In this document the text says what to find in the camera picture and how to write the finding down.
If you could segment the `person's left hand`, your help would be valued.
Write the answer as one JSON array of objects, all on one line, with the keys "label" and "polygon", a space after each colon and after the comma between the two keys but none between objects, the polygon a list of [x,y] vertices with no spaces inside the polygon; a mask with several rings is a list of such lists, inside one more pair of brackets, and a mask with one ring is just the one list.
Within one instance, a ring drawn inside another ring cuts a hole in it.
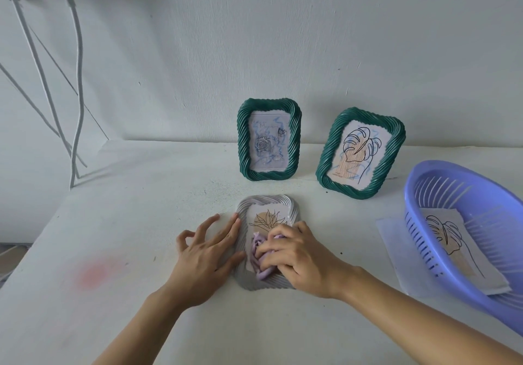
[{"label": "person's left hand", "polygon": [[231,256],[225,259],[236,242],[240,227],[241,220],[234,213],[226,225],[205,243],[195,243],[195,232],[182,231],[176,239],[177,263],[162,289],[189,296],[193,301],[191,307],[210,299],[229,277],[220,275],[219,268]]}]

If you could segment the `leaf drawing card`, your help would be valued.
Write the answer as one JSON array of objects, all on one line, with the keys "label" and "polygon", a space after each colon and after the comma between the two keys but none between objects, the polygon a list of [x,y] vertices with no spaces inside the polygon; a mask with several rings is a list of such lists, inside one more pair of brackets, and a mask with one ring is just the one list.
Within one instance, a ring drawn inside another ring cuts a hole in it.
[{"label": "leaf drawing card", "polygon": [[456,209],[421,208],[429,229],[452,263],[487,296],[511,292],[507,279],[479,249]]}]

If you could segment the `green frame with rose picture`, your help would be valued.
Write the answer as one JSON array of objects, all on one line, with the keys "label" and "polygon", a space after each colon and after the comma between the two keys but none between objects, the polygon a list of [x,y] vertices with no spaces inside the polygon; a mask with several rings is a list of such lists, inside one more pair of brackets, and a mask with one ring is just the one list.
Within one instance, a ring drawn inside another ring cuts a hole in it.
[{"label": "green frame with rose picture", "polygon": [[299,164],[302,112],[290,98],[243,102],[238,111],[239,168],[253,182],[286,180]]}]

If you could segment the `green frame with leaf picture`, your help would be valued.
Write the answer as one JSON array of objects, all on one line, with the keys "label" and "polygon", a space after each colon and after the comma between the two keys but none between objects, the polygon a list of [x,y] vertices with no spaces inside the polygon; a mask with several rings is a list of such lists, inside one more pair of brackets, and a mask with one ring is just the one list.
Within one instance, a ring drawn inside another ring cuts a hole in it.
[{"label": "green frame with leaf picture", "polygon": [[330,129],[317,180],[351,198],[371,198],[383,185],[405,139],[405,126],[398,118],[348,108]]}]

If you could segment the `white paper sheet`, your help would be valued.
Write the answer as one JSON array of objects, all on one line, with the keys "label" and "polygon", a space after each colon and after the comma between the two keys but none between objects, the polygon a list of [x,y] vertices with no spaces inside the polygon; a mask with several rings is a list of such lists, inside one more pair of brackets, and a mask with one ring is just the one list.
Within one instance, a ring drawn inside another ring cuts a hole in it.
[{"label": "white paper sheet", "polygon": [[451,297],[451,294],[429,272],[402,218],[377,219],[376,226],[401,290],[405,294],[416,299]]}]

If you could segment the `person's left forearm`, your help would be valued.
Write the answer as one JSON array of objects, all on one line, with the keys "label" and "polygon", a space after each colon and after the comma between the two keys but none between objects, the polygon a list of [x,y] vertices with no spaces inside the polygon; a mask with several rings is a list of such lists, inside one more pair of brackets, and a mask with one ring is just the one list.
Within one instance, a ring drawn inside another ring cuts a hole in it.
[{"label": "person's left forearm", "polygon": [[155,291],[92,365],[153,365],[176,321],[191,306],[193,301],[181,292]]}]

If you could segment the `grey twisted picture frame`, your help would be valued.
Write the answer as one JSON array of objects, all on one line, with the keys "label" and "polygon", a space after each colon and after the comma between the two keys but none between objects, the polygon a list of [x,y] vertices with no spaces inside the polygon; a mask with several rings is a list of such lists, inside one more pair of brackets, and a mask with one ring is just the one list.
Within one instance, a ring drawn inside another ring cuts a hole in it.
[{"label": "grey twisted picture frame", "polygon": [[287,195],[249,196],[237,208],[241,227],[234,244],[235,252],[246,257],[233,271],[238,285],[247,291],[292,289],[291,283],[276,268],[260,271],[260,259],[255,257],[259,244],[280,224],[293,225],[300,220],[298,203]]}]

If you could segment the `person's right hand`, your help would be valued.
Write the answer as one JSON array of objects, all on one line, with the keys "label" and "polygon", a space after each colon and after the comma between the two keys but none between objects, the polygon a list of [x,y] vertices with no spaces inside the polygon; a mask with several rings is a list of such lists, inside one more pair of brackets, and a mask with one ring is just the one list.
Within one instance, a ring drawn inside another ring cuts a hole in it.
[{"label": "person's right hand", "polygon": [[308,262],[305,277],[297,290],[312,296],[347,302],[350,289],[364,275],[364,270],[335,256],[315,238],[309,227],[306,249]]}]

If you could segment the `purple cleaning cloth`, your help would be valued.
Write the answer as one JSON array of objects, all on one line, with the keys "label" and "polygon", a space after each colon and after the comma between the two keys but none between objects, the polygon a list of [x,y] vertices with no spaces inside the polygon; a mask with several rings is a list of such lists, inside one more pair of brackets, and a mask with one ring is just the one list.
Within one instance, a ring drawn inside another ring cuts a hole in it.
[{"label": "purple cleaning cloth", "polygon": [[276,266],[270,266],[265,270],[261,269],[262,261],[273,251],[264,253],[262,256],[257,256],[258,247],[267,241],[266,236],[256,232],[252,237],[251,253],[248,256],[250,265],[253,269],[256,281],[262,283],[269,283],[274,287],[285,287],[288,285],[287,279],[277,270]]}]

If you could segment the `purple plastic basket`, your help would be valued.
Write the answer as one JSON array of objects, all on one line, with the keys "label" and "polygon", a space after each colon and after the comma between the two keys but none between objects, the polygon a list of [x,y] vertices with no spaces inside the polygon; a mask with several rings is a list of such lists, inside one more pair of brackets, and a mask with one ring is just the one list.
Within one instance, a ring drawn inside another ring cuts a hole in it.
[{"label": "purple plastic basket", "polygon": [[[423,161],[404,186],[405,224],[422,260],[453,296],[523,337],[523,201],[473,170]],[[511,292],[487,296],[455,267],[421,208],[456,209],[479,249],[507,279]]]}]

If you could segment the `person's right forearm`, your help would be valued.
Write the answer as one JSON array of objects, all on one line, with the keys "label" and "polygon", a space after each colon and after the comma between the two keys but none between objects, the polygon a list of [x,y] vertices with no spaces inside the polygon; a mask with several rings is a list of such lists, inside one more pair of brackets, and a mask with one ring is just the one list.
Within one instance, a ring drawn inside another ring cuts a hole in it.
[{"label": "person's right forearm", "polygon": [[336,272],[337,297],[420,365],[523,365],[523,355],[390,287],[360,267]]}]

